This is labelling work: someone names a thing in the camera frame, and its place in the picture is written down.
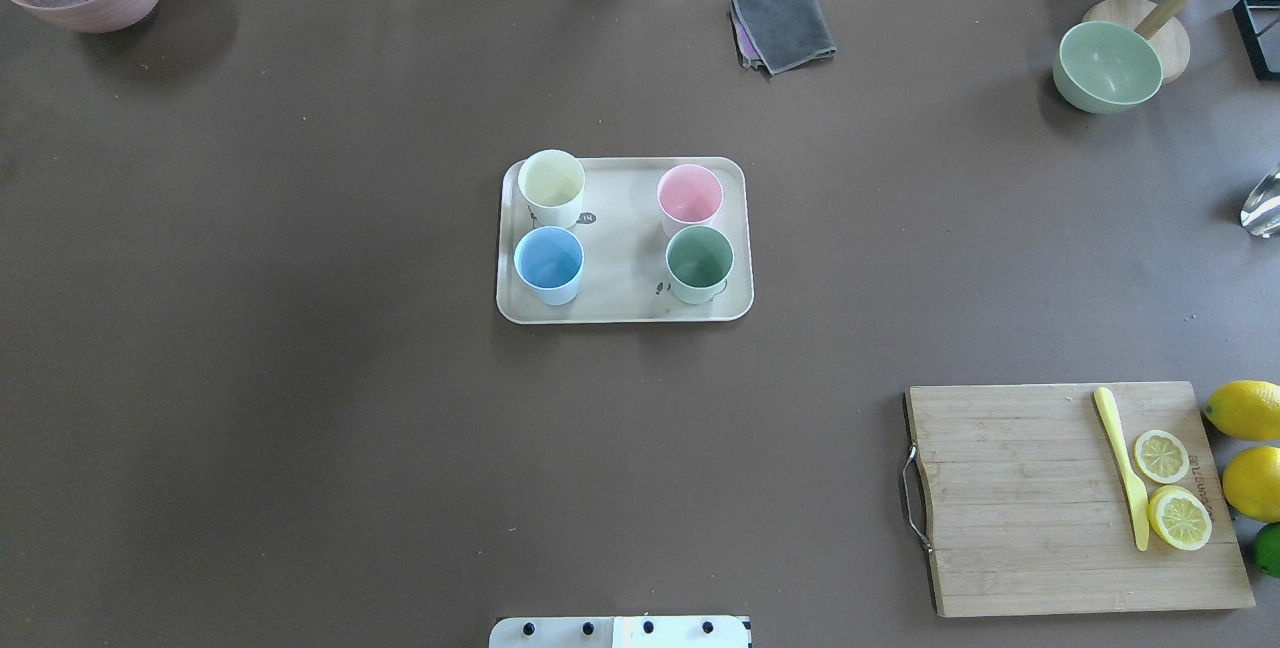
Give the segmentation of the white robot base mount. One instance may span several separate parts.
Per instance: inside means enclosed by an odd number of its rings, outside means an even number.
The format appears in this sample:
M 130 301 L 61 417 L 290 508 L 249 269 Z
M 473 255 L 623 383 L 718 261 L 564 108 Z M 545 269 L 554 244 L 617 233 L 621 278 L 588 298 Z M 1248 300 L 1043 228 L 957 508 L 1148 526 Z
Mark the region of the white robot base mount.
M 732 615 L 508 617 L 489 647 L 751 647 L 750 619 Z

